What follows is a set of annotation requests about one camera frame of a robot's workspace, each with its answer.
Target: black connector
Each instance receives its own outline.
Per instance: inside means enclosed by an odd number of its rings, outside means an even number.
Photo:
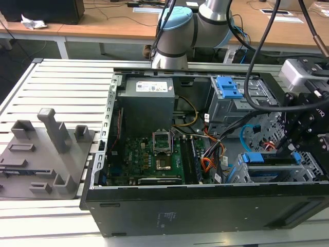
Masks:
[[[129,7],[129,8],[135,8],[135,7],[139,7],[139,3],[136,3],[136,2],[128,2],[127,3],[127,6]]]
[[[260,125],[255,125],[252,127],[253,133],[256,134],[262,130],[262,127]]]

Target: desk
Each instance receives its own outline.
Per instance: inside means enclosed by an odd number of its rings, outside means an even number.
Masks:
[[[258,0],[235,0],[232,3],[231,10],[233,14],[240,14],[243,19],[244,30],[251,37],[251,46],[254,48],[259,44],[264,30],[268,24],[268,14],[263,14],[259,9],[270,8],[268,3],[262,3]],[[281,52],[301,52],[301,53],[320,53],[313,37],[310,33],[306,20],[301,12],[291,11],[294,17],[299,18],[304,23],[274,22],[267,36],[262,50],[281,51]],[[317,33],[321,36],[323,42],[329,46],[329,17],[316,13],[312,5],[309,9],[309,15]],[[236,24],[241,26],[241,21],[236,16]],[[236,50],[240,47],[238,40],[233,37],[227,48],[226,57],[234,57]]]
[[[94,0],[85,0],[85,15],[79,22],[79,25],[49,24],[48,28],[41,30],[26,29],[21,23],[7,23],[8,29],[17,39],[34,39],[34,40],[51,40],[58,44],[61,57],[67,59],[67,42],[96,42],[96,43],[120,43],[120,44],[152,44],[155,37],[155,26],[158,15],[152,13],[134,13],[132,8],[126,5],[110,8],[94,8]],[[244,21],[245,32],[251,36],[251,43],[257,46],[265,27],[268,23],[268,15],[261,13],[258,9],[269,8],[267,3],[258,1],[249,2],[248,0],[234,0],[232,4],[233,14],[240,14]],[[269,36],[263,46],[268,51],[284,52],[312,52],[319,53],[313,38],[310,34],[306,21],[301,13],[295,13],[299,19],[304,21],[300,23],[280,23],[275,22],[269,33]],[[321,35],[325,44],[329,44],[329,17],[319,16],[315,12],[309,13],[313,24]],[[107,17],[127,16],[140,23],[150,26],[141,25],[127,18]],[[0,38],[11,38],[3,27],[0,27]],[[231,62],[236,50],[239,48],[239,42],[233,37],[229,44],[225,62]],[[100,45],[101,53],[104,53],[103,45]]]
[[[56,120],[65,121],[67,128],[82,122],[95,130],[96,142],[100,136],[113,67],[150,68],[150,64],[58,59],[32,63],[0,105],[0,153],[11,139],[10,128],[17,119],[33,118],[33,125],[40,127],[42,123],[35,116],[39,108],[49,105],[57,112]],[[189,67],[242,72],[248,65],[190,63]],[[278,65],[254,67],[255,72],[271,73],[277,80],[279,70]],[[90,154],[96,151],[97,144],[93,144]],[[292,230],[103,238],[89,211],[79,209],[85,176],[84,173],[74,200],[0,198],[0,246],[211,247],[259,244],[259,247],[321,247],[329,244],[329,209]]]

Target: wooden desk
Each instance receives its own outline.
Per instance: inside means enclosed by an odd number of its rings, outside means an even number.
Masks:
[[[21,23],[7,23],[8,29],[17,39],[36,39],[56,41],[63,59],[68,59],[67,42],[96,42],[100,43],[100,51],[103,54],[103,43],[121,44],[152,44],[155,38],[155,26],[158,15],[152,13],[134,13],[133,8],[122,5],[123,2],[110,5],[96,5],[94,0],[85,0],[85,15],[79,25],[49,24],[48,28],[29,30]],[[251,37],[251,43],[257,46],[269,21],[268,16],[259,11],[269,8],[267,3],[248,0],[234,0],[231,10],[233,14],[240,14],[243,18],[244,30]],[[312,52],[319,53],[313,41],[307,23],[299,12],[293,12],[295,17],[301,19],[300,23],[274,22],[273,27],[264,44],[264,50],[285,52]],[[317,13],[309,12],[313,24],[321,35],[325,44],[329,44],[329,17],[322,17]],[[241,25],[238,17],[235,17],[237,25]],[[0,27],[0,38],[10,38],[3,27]],[[239,42],[233,37],[229,44],[226,58],[235,54],[239,48]]]
[[[243,27],[251,37],[251,45],[257,46],[263,36],[268,24],[268,14],[263,14],[259,9],[272,9],[268,3],[248,0],[234,0],[231,6],[233,15],[239,14],[243,19]],[[309,9],[309,15],[317,33],[321,36],[324,43],[329,45],[329,17],[314,12],[314,6]],[[301,12],[290,11],[293,16],[277,15],[285,17],[297,17],[304,23],[274,22],[272,28],[263,45],[263,50],[282,51],[282,52],[302,52],[302,53],[320,53],[313,37],[310,33],[304,15]],[[238,16],[234,17],[235,23],[241,26]],[[240,47],[238,40],[233,37],[227,48],[225,63],[230,63],[235,52]]]
[[[121,38],[121,39],[147,39],[155,38],[155,27],[158,15],[153,13],[134,13],[133,8],[128,8],[119,2],[119,5],[85,4],[84,16],[78,25],[63,25],[58,34],[60,36]],[[132,21],[130,17],[142,24]]]

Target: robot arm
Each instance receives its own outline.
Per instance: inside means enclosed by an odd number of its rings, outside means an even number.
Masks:
[[[163,27],[152,68],[187,69],[186,51],[189,47],[221,47],[227,44],[232,36],[226,21],[228,2],[206,0],[198,14],[193,14],[186,7],[174,7]],[[164,11],[162,20],[168,11]]]

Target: white paper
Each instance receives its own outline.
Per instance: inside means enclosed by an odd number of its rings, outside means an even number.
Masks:
[[[205,122],[209,122],[209,119],[210,119],[210,115],[205,113]]]
[[[220,184],[222,183],[222,178],[217,173],[215,174],[215,180]]]
[[[324,13],[325,16],[329,16],[329,10],[322,9],[322,13]]]
[[[223,162],[222,162],[222,165],[224,165],[224,166],[228,166],[228,158],[227,158],[227,156],[223,156]]]
[[[301,19],[297,17],[281,17],[281,16],[276,16],[274,19],[275,22],[291,22],[291,23],[304,23]]]
[[[23,15],[22,16],[22,20],[21,23],[28,29],[35,29],[35,28],[44,28],[47,27],[47,25],[45,24],[44,21],[34,21],[34,20],[30,20],[25,18]]]
[[[136,92],[167,93],[168,86],[165,81],[139,81],[136,83]]]
[[[199,7],[199,4],[197,4],[196,2],[186,2],[186,5],[192,7]]]

